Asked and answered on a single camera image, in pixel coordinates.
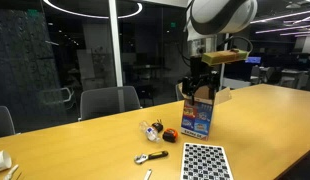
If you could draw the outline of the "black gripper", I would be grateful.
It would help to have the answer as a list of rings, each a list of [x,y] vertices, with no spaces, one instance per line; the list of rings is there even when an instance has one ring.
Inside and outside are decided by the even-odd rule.
[[[201,57],[190,58],[190,74],[182,79],[182,92],[191,94],[191,104],[195,104],[195,92],[202,86],[207,86],[211,99],[215,100],[219,86],[219,73],[202,61]]]

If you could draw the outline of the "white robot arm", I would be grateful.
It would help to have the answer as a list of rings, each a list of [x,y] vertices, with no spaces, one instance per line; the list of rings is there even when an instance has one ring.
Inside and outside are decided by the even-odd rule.
[[[185,28],[188,33],[191,76],[182,79],[182,93],[195,103],[195,94],[200,87],[207,86],[209,100],[215,99],[219,88],[219,73],[213,67],[224,63],[246,60],[253,50],[252,43],[234,33],[245,29],[255,18],[257,0],[189,0],[186,10]],[[249,49],[230,48],[208,50],[208,40],[218,34],[230,34],[222,45],[235,39],[247,42]]]

